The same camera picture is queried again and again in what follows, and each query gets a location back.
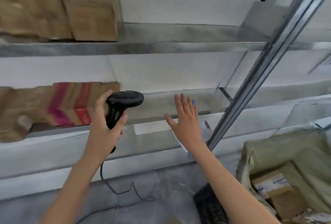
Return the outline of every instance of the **floor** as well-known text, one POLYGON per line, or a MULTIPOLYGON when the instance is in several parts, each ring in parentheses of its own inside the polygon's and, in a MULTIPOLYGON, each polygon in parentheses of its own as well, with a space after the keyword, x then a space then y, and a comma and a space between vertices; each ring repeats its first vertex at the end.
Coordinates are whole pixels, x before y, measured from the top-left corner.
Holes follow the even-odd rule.
MULTIPOLYGON (((235 175, 240 159, 239 153, 224 155, 218 159, 235 175)), ((196 163, 108 180, 117 192, 129 189, 132 182, 142 198, 152 196, 155 201, 140 201, 133 190, 117 196, 98 181, 90 185, 77 222, 93 211, 135 204, 93 214, 80 224, 164 224, 169 218, 177 218, 182 224, 200 224, 193 195, 207 181, 196 163)), ((37 223, 57 193, 58 191, 51 191, 0 202, 0 223, 37 223)))

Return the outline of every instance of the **barcode scanner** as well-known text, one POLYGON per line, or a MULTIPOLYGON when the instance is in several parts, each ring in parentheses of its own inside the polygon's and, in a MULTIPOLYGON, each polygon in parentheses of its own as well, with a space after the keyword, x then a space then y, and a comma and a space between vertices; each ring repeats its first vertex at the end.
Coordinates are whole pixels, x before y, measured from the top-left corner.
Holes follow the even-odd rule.
POLYGON ((108 104, 107 127, 112 129, 127 108, 139 106, 143 101, 144 95, 136 91, 123 91, 110 95, 106 100, 108 104))

